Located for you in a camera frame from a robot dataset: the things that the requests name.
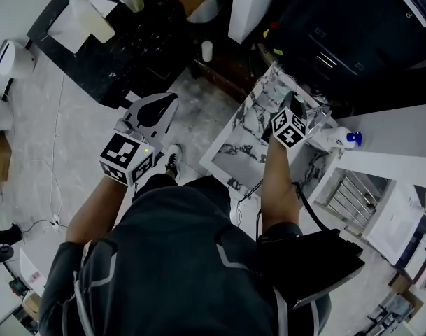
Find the white cube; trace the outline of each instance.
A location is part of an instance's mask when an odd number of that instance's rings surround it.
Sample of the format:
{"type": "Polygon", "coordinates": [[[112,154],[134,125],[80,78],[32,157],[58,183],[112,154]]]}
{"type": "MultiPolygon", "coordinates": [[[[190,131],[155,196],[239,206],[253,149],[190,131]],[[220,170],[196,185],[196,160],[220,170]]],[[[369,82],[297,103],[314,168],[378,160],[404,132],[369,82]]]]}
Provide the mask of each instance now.
{"type": "Polygon", "coordinates": [[[153,167],[154,152],[152,146],[137,141],[128,134],[112,131],[112,137],[99,161],[105,175],[126,186],[132,186],[153,167]]]}
{"type": "Polygon", "coordinates": [[[287,149],[297,146],[306,138],[306,125],[287,107],[271,120],[274,136],[287,149]]]}

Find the concrete floor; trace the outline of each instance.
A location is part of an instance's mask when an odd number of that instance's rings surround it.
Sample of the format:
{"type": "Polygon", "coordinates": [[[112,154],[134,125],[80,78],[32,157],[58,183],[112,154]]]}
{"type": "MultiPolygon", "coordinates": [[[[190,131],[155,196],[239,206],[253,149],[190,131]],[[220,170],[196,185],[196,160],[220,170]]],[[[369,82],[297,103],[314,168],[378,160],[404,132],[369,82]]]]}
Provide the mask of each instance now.
{"type": "MultiPolygon", "coordinates": [[[[96,103],[43,53],[34,46],[31,51],[37,61],[34,75],[15,81],[8,96],[15,129],[8,133],[13,156],[9,180],[1,186],[0,229],[14,222],[26,230],[54,214],[67,225],[101,179],[98,159],[106,145],[104,136],[125,112],[96,103]]],[[[187,71],[171,91],[180,97],[180,107],[163,142],[166,148],[173,142],[184,145],[180,183],[185,183],[206,173],[199,160],[239,105],[203,78],[193,80],[187,71]]],[[[161,170],[160,163],[154,172],[161,170]]],[[[130,188],[120,215],[132,194],[130,188]]],[[[254,237],[257,210],[241,205],[241,211],[241,228],[254,237]]],[[[48,227],[47,222],[39,223],[25,241],[48,227]]],[[[367,264],[362,273],[332,293],[333,310],[323,336],[354,335],[387,295],[391,266],[368,247],[362,259],[367,264]]]]}

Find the black table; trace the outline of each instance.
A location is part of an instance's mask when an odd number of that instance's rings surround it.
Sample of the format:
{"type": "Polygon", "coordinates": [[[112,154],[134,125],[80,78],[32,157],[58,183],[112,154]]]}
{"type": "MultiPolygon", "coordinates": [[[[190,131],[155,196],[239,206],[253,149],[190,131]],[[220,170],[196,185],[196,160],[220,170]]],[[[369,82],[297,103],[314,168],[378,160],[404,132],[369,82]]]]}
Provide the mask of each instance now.
{"type": "Polygon", "coordinates": [[[107,16],[115,36],[105,44],[93,35],[73,54],[48,36],[69,0],[51,0],[28,37],[75,83],[100,104],[128,107],[140,97],[166,92],[192,59],[185,35],[183,5],[176,0],[144,0],[140,13],[119,3],[107,16]]]}

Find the blue bottle cap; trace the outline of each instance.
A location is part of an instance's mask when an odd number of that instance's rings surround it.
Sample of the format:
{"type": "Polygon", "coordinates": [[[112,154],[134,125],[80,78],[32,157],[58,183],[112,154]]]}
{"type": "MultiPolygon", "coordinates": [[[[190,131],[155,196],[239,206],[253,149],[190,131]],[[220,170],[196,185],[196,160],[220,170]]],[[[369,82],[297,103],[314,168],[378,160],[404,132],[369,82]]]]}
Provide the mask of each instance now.
{"type": "Polygon", "coordinates": [[[348,142],[353,142],[355,141],[355,143],[357,144],[357,146],[361,146],[362,145],[362,133],[360,132],[356,132],[356,133],[348,133],[346,135],[346,140],[348,142]]]}

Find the person's left arm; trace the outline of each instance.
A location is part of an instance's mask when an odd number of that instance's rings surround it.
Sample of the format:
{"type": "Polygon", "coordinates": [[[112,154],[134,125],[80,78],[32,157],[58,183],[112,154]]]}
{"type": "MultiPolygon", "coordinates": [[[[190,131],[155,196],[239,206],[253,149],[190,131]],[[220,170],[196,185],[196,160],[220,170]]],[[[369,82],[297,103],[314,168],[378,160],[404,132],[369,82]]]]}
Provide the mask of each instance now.
{"type": "Polygon", "coordinates": [[[79,273],[84,245],[113,228],[126,191],[127,186],[103,177],[69,223],[41,298],[41,335],[62,334],[62,305],[74,292],[73,273],[79,273]]]}

